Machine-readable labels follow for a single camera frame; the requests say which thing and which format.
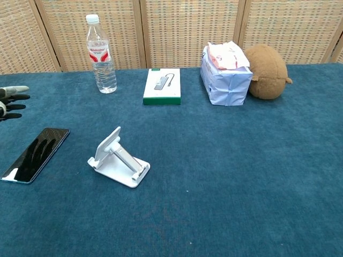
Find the phone stand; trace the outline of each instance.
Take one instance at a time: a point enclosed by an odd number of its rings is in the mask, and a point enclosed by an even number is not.
[[[137,187],[150,169],[150,164],[132,157],[120,144],[121,127],[104,139],[96,149],[95,157],[87,162],[98,173],[128,187]]]

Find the woven panel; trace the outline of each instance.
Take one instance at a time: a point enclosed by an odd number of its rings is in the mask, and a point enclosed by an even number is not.
[[[49,26],[68,71],[90,70],[86,15],[96,13],[110,39],[116,69],[140,68],[133,3],[122,0],[42,0]]]
[[[341,53],[340,53],[340,55],[337,58],[337,62],[338,63],[343,63],[343,49],[341,50]]]
[[[0,31],[0,74],[56,71],[28,0],[2,0]]]
[[[147,22],[149,41],[145,48],[152,67],[200,66],[208,42],[233,39],[238,0],[145,2],[143,22]]]
[[[342,13],[343,0],[252,0],[243,49],[266,43],[286,63],[320,63]]]

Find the black phone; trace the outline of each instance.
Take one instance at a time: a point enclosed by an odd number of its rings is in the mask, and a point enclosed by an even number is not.
[[[45,128],[2,174],[0,180],[23,184],[32,183],[68,135],[69,130],[67,129]]]

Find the plastic bottle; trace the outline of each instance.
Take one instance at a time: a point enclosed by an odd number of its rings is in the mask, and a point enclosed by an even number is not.
[[[100,92],[108,94],[117,90],[117,78],[113,65],[108,36],[101,28],[99,16],[88,14],[87,47]]]

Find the stuffed toy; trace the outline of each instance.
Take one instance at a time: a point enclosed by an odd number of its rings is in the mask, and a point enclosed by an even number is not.
[[[286,63],[280,54],[266,44],[258,44],[244,51],[253,73],[249,92],[260,99],[275,99],[282,94],[288,77]]]

